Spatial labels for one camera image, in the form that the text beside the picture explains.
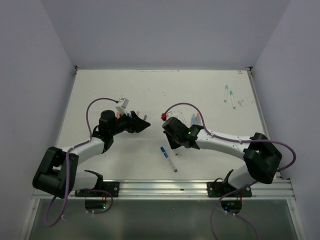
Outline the dark blue capped marker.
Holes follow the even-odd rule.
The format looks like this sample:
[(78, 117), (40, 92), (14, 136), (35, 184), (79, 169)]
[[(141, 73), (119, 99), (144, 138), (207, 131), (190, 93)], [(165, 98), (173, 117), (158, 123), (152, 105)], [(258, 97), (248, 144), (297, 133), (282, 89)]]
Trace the dark blue capped marker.
[(165, 159), (167, 160), (167, 162), (169, 163), (170, 167), (172, 168), (172, 170), (177, 173), (178, 169), (176, 168), (176, 166), (174, 165), (173, 161), (171, 160), (170, 156), (168, 155), (168, 153), (166, 152), (165, 148), (163, 146), (160, 147), (161, 152), (163, 153)]

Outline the light blue highlighter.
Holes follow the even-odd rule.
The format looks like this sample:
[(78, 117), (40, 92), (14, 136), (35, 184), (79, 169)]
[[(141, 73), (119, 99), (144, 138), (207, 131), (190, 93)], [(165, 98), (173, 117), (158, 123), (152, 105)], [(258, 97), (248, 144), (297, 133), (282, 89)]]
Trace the light blue highlighter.
[(193, 114), (191, 116), (190, 125), (192, 126), (192, 125), (195, 125), (196, 123), (197, 123), (197, 118), (196, 118), (196, 115)]

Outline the orange highlighter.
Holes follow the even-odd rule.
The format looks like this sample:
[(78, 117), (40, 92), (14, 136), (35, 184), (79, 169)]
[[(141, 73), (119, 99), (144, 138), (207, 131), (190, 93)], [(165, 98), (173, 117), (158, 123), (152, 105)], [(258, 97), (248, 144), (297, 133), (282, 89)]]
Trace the orange highlighter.
[(200, 117), (199, 113), (196, 114), (195, 123), (196, 123), (196, 125), (199, 125), (199, 126), (202, 125), (202, 120), (201, 120), (201, 117)]

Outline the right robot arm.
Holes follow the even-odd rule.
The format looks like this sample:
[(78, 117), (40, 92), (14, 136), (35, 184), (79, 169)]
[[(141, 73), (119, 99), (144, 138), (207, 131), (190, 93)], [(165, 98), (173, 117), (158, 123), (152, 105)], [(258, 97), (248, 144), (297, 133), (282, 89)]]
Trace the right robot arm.
[(223, 192), (235, 196), (242, 187), (253, 182), (271, 184), (282, 160), (280, 151), (262, 133), (254, 136), (218, 136), (204, 126), (187, 127), (176, 117), (168, 118), (162, 125), (172, 149), (212, 150), (244, 161), (238, 169), (232, 169), (224, 178)]

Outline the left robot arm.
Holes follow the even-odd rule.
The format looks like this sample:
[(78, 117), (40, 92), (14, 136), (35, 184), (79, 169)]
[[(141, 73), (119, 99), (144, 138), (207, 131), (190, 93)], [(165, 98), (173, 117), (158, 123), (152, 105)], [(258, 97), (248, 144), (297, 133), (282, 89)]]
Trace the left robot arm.
[(80, 172), (78, 165), (107, 152), (114, 143), (114, 136), (122, 132), (140, 133), (150, 125), (134, 111), (119, 118), (112, 110), (103, 111), (91, 138), (74, 146), (52, 146), (46, 150), (32, 186), (61, 199), (72, 191), (89, 192), (95, 197), (101, 195), (106, 190), (103, 175), (92, 170)]

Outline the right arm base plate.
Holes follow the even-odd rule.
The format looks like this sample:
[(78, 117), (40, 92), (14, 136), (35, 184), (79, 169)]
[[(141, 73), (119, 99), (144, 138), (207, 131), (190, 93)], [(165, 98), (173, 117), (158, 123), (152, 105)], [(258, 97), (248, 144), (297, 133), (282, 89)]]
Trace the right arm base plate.
[(236, 188), (222, 180), (221, 177), (217, 178), (214, 181), (208, 181), (206, 183), (206, 190), (209, 198), (220, 198), (226, 194), (228, 194), (228, 198), (250, 198), (253, 196), (250, 187), (248, 189), (244, 189), (230, 194), (230, 192), (235, 191)]

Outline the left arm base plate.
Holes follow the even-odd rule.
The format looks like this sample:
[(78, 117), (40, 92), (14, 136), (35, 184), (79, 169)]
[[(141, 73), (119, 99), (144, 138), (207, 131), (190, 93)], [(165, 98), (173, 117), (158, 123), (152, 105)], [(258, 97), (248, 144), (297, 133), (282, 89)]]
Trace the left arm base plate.
[(109, 196), (106, 194), (106, 192), (108, 192), (113, 198), (117, 198), (119, 196), (119, 190), (119, 181), (104, 181), (101, 186), (94, 189), (76, 190), (74, 195), (81, 198), (104, 198)]

